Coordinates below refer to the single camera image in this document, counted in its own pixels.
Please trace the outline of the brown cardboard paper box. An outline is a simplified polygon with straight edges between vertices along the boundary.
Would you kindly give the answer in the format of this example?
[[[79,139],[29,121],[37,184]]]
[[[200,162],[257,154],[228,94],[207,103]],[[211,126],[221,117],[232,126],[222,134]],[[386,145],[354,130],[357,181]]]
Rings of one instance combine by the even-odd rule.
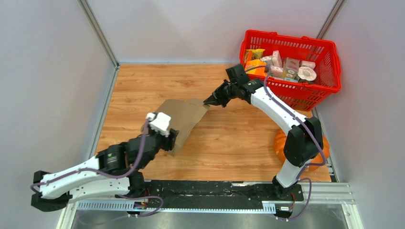
[[[169,128],[178,130],[174,148],[169,151],[172,156],[177,155],[183,147],[192,129],[204,117],[210,106],[201,99],[165,100],[156,112],[163,112],[171,117]]]

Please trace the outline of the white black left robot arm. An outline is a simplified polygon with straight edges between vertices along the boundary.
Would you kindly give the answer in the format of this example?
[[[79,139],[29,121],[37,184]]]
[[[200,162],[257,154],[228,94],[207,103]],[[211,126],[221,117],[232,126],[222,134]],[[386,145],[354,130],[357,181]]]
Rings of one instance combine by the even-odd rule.
[[[172,128],[168,135],[149,129],[66,170],[57,173],[39,170],[33,175],[31,206],[52,212],[95,197],[145,198],[148,191],[141,170],[159,151],[171,151],[178,134]]]

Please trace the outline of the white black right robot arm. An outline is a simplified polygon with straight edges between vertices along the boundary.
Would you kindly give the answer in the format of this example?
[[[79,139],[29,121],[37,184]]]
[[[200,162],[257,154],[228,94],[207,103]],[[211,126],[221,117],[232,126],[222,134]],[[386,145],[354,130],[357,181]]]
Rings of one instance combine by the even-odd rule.
[[[318,118],[296,112],[260,79],[250,79],[242,64],[227,68],[227,80],[204,100],[205,105],[226,107],[235,98],[246,101],[270,117],[286,135],[281,170],[272,180],[272,193],[286,199],[297,184],[305,167],[323,150],[321,124]]]

